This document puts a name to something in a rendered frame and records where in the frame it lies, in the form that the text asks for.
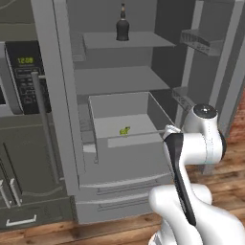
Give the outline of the grey fridge drawer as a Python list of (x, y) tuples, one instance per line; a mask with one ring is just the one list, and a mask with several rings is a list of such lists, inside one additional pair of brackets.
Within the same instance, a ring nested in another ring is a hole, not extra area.
[(162, 155), (165, 127), (174, 124), (150, 92), (90, 96), (89, 110), (98, 160), (106, 164)]

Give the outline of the grey fridge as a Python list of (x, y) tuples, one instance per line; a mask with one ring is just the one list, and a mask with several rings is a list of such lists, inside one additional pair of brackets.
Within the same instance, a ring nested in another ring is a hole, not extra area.
[[(182, 83), (187, 55), (180, 36), (182, 30), (191, 27), (195, 0), (66, 1), (74, 72), (80, 69), (149, 67), (168, 85), (168, 89), (140, 92), (150, 92), (174, 122), (167, 125), (178, 126), (175, 124), (178, 101), (173, 90)], [(125, 3), (126, 20), (129, 22), (128, 41), (116, 39), (122, 3)], [(140, 156), (131, 162), (117, 160), (107, 164), (98, 160), (89, 97), (111, 94), (77, 94), (84, 162), (79, 188), (169, 172), (163, 142), (162, 155), (145, 156), (143, 159)]]

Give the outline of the wide grey fridge shelf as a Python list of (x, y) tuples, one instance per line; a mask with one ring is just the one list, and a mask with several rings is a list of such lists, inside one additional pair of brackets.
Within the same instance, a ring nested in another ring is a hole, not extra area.
[(78, 95), (98, 95), (168, 89), (149, 67), (75, 70)]

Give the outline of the grey freezer drawer front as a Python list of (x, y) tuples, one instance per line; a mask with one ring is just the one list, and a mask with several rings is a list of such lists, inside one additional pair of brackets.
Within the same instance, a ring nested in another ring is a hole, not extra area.
[(142, 214), (152, 212), (152, 209), (149, 206), (149, 202), (141, 205), (126, 207), (126, 208), (98, 212), (99, 204), (101, 205), (117, 204), (121, 202), (128, 202), (130, 200), (139, 200), (139, 199), (147, 199), (148, 201), (148, 193), (146, 192), (137, 195), (128, 195), (124, 197), (106, 199), (100, 201), (76, 202), (78, 223), (89, 224), (89, 223), (105, 222), (105, 221), (118, 220), (130, 216), (137, 216), (137, 215), (142, 215)]
[(124, 197), (128, 195), (137, 195), (140, 193), (146, 193), (154, 187), (145, 188), (145, 189), (134, 189), (134, 190), (124, 191), (124, 192), (105, 194), (105, 195), (96, 195), (98, 189), (119, 188), (119, 187), (125, 187), (129, 185), (154, 182), (155, 180), (159, 180), (160, 182), (164, 182), (164, 183), (171, 183), (172, 178), (171, 178), (171, 174), (167, 172), (163, 174), (152, 175), (149, 177), (138, 178), (133, 180), (81, 186), (79, 192), (75, 196), (75, 200), (77, 202), (91, 202), (91, 201), (114, 199), (114, 198)]

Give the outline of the grey fridge door with bins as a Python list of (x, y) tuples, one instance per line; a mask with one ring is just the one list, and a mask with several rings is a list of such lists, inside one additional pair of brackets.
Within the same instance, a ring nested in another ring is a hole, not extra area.
[(228, 135), (245, 82), (245, 0), (195, 0), (191, 27), (210, 40), (223, 40), (220, 56), (187, 49), (181, 85), (173, 90), (178, 101), (175, 124), (184, 122), (197, 103), (212, 105), (218, 125)]

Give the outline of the dark glass bottle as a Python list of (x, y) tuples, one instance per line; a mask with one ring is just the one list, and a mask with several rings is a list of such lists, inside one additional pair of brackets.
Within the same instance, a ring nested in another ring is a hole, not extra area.
[(128, 41), (129, 40), (129, 22), (126, 20), (125, 14), (125, 3), (122, 3), (121, 18), (116, 24), (118, 41)]

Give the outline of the dark green cupboard run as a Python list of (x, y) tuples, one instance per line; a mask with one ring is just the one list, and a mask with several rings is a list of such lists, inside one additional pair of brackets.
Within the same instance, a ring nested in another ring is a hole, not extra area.
[[(41, 118), (22, 115), (0, 118), (0, 180), (11, 202), (8, 209), (0, 193), (0, 232), (72, 220), (73, 198), (67, 194), (61, 163), (56, 164), (59, 183), (54, 178)], [(10, 180), (22, 199), (18, 207)], [(36, 222), (6, 227), (7, 219), (33, 218)]]

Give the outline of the black microwave oven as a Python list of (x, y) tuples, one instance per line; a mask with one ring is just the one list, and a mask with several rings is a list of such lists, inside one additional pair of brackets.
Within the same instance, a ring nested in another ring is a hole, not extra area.
[(45, 75), (37, 40), (0, 41), (0, 117), (39, 113), (32, 72)]

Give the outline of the large grey door bin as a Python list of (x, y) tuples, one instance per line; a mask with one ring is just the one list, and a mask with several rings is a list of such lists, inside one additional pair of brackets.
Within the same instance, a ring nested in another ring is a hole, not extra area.
[(224, 43), (223, 40), (210, 40), (198, 30), (182, 30), (180, 42), (207, 56), (220, 56)]

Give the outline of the dark green wall cupboard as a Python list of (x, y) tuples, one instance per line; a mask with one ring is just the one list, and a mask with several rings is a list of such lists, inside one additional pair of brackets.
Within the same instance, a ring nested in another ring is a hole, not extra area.
[(31, 0), (0, 0), (0, 41), (36, 39)]

